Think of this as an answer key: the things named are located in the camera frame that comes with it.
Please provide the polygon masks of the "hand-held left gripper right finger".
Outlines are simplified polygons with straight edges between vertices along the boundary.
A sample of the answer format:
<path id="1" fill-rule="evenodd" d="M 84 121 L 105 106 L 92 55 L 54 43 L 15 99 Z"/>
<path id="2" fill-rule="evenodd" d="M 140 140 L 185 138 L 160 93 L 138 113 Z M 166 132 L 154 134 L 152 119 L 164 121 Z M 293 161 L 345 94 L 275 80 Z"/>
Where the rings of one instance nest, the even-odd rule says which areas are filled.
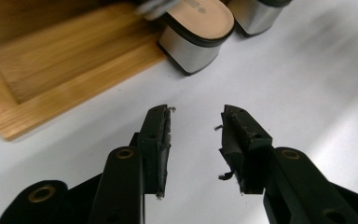
<path id="1" fill-rule="evenodd" d="M 218 178 L 226 181 L 235 176 L 241 193 L 262 194 L 272 137 L 245 109 L 225 105 L 221 118 L 219 152 L 230 171 Z"/>

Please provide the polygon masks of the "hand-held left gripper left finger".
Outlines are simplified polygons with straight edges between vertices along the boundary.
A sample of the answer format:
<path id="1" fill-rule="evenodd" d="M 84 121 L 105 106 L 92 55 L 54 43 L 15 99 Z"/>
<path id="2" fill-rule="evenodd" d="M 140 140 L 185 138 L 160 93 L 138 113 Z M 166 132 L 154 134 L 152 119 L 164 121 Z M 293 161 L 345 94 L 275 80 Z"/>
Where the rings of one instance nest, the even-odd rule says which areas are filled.
<path id="1" fill-rule="evenodd" d="M 148 110 L 137 146 L 143 155 L 145 193 L 165 197 L 168 159 L 171 149 L 171 109 L 158 105 Z"/>

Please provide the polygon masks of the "silver block heel sandal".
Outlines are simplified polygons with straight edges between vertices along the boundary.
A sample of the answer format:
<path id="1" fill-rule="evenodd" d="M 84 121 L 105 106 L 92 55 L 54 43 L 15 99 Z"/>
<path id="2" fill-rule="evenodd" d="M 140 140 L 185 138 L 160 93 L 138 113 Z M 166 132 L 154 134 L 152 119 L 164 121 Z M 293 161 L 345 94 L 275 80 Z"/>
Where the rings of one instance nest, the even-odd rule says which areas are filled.
<path id="1" fill-rule="evenodd" d="M 186 76 L 207 67 L 234 28 L 234 17 L 220 0 L 143 0 L 136 12 L 166 23 L 158 46 Z"/>
<path id="2" fill-rule="evenodd" d="M 239 32 L 245 37 L 266 32 L 293 0 L 229 0 Z"/>

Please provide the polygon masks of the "wooden tray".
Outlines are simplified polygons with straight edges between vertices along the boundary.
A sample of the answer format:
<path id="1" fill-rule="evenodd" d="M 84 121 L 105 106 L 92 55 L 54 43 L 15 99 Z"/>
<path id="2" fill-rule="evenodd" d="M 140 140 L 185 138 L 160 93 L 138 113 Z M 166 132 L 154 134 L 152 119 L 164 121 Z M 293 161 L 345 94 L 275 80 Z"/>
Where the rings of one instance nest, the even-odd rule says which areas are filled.
<path id="1" fill-rule="evenodd" d="M 164 60 L 132 0 L 0 0 L 0 136 L 14 140 Z"/>

